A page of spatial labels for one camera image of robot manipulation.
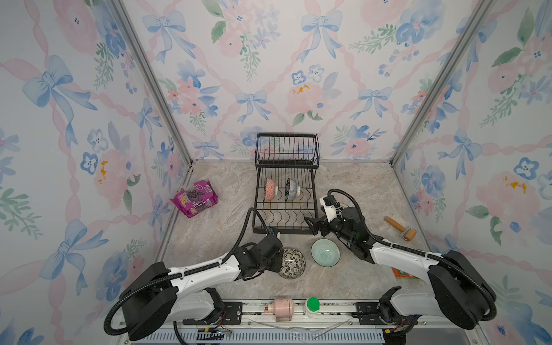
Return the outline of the grey floral patterned bowl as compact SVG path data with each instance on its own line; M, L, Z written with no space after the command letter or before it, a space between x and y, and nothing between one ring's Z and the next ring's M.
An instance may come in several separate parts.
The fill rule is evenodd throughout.
M295 280L302 276L306 269L306 259L303 254L294 248L284 248L283 261L278 273L287 280Z

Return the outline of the light green bowl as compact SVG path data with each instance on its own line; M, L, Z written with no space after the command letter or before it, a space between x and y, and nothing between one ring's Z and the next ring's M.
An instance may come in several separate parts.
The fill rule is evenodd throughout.
M341 258L339 247L329 239L315 241L310 252L314 261L322 267L333 267Z

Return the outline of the dark blue striped bowl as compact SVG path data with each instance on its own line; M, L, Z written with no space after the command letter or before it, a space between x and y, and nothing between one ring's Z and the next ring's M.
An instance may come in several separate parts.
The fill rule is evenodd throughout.
M287 179L285 184L285 201L292 202L300 195L300 186L292 178Z

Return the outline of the red patterned bowl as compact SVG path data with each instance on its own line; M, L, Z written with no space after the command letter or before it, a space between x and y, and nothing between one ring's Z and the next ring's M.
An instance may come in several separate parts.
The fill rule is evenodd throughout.
M265 186L264 191L265 191L264 200L266 202L271 202L276 197L277 192L278 192L278 186L272 178L268 178L266 180L266 186Z

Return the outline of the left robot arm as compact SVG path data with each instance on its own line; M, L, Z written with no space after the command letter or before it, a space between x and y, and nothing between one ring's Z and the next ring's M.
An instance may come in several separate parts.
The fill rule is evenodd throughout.
M258 243L242 243L245 232L223 256L188 267L168 268L163 262L148 267L109 310L103 330L109 336L128 334L144 339L165 322L194 321L211 324L221 318L224 302L215 286L253 280L266 271L278 273L283 244L268 231Z

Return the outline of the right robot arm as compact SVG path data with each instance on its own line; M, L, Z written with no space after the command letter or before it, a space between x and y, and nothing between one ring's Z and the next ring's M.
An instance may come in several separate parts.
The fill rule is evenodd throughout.
M323 216L306 219L313 234L334 234L358 259L402 270L428 286L416 293L392 287L375 307L359 309L355 318L387 325L401 323L404 327L398 333L403 335L422 316L444 317L468 330L497 316L494 290L462 253L425 252L373 234L358 202L340 189L329 190L320 204Z

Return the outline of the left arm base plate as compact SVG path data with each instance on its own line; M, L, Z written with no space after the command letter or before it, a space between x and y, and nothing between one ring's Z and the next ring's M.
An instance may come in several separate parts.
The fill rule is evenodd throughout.
M242 322L242 302L223 302L214 306L214 310L201 320L185 319L184 326L239 326Z

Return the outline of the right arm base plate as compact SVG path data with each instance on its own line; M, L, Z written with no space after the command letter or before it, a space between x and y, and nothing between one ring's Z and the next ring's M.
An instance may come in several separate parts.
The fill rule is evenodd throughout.
M413 316L400 315L390 303L359 302L355 308L352 318L358 319L361 325L388 325L395 328L418 324Z

